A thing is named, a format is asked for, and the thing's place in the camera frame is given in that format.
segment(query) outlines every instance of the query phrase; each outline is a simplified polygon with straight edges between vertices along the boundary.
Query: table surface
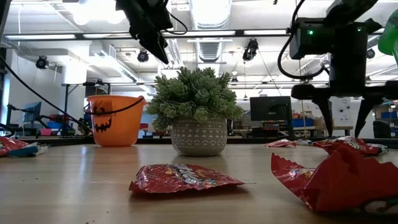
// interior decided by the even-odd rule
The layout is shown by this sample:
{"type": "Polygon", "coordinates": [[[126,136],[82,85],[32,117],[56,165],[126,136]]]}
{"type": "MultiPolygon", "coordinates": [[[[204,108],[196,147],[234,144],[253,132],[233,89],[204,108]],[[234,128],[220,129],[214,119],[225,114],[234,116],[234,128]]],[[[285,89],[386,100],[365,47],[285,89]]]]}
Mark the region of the table surface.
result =
{"type": "MultiPolygon", "coordinates": [[[[306,167],[327,157],[307,146],[228,145],[221,156],[181,157],[171,145],[85,145],[53,147],[37,157],[2,158],[1,223],[380,223],[376,217],[311,212],[272,175],[272,152],[306,167]],[[256,184],[182,194],[128,191],[141,166],[161,163],[198,164],[256,184]]],[[[378,159],[398,165],[398,151],[378,159]]],[[[395,223],[390,219],[383,223],[395,223]]]]}

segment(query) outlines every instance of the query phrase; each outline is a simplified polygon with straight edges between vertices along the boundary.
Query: candy bag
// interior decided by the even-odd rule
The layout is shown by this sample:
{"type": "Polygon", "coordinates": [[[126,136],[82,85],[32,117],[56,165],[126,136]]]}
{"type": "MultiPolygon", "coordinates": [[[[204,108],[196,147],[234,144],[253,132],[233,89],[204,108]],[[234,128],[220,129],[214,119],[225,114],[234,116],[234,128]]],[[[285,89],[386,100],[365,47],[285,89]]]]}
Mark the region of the candy bag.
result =
{"type": "Polygon", "coordinates": [[[11,138],[0,137],[0,157],[7,156],[9,151],[21,149],[27,146],[28,143],[23,141],[18,141],[11,138]]]}
{"type": "Polygon", "coordinates": [[[286,146],[290,146],[290,147],[296,147],[297,143],[287,140],[287,139],[281,139],[278,141],[274,141],[271,143],[266,144],[267,147],[286,147],[286,146]]]}
{"type": "Polygon", "coordinates": [[[187,189],[203,190],[244,182],[198,165],[156,164],[143,166],[129,190],[147,193],[172,193],[187,189]]]}
{"type": "Polygon", "coordinates": [[[398,168],[365,159],[358,151],[334,151],[316,169],[272,154],[273,175],[318,212],[398,214],[398,168]]]}
{"type": "Polygon", "coordinates": [[[337,149],[359,151],[364,156],[378,156],[388,152],[386,146],[380,144],[366,144],[362,139],[350,136],[313,142],[312,146],[324,149],[329,155],[337,149]]]}

